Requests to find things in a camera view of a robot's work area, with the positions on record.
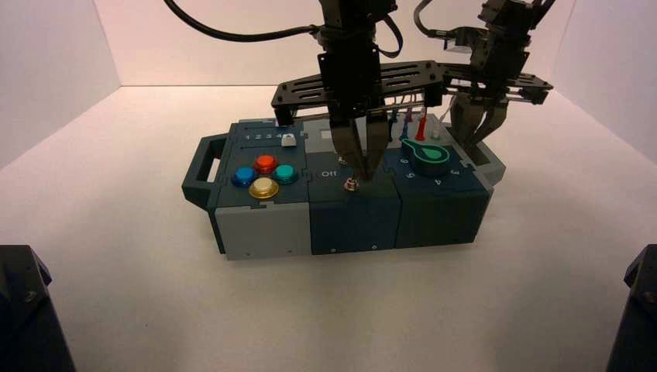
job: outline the mounting bolt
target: mounting bolt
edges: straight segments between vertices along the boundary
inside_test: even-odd
[[[26,304],[29,304],[30,302],[34,301],[35,298],[36,298],[36,292],[28,291],[27,293],[25,293],[25,298],[23,299],[23,301]]]
[[[657,305],[657,292],[643,292],[643,299],[651,305]]]

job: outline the white switch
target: white switch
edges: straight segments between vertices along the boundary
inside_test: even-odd
[[[280,138],[281,147],[296,147],[297,138],[294,137],[293,133],[285,133],[283,137]]]

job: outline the red probe plug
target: red probe plug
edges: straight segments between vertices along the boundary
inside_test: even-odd
[[[425,140],[425,126],[427,124],[427,108],[422,108],[422,117],[420,118],[420,125],[418,126],[418,133],[415,135],[416,141]]]

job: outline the red button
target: red button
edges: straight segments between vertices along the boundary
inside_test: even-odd
[[[277,162],[274,157],[271,155],[260,155],[256,159],[256,163],[253,165],[253,168],[256,172],[260,174],[269,174],[276,169]]]

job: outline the yellow button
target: yellow button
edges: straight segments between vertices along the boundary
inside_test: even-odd
[[[249,194],[256,199],[267,199],[278,194],[278,184],[268,177],[260,177],[249,187]]]

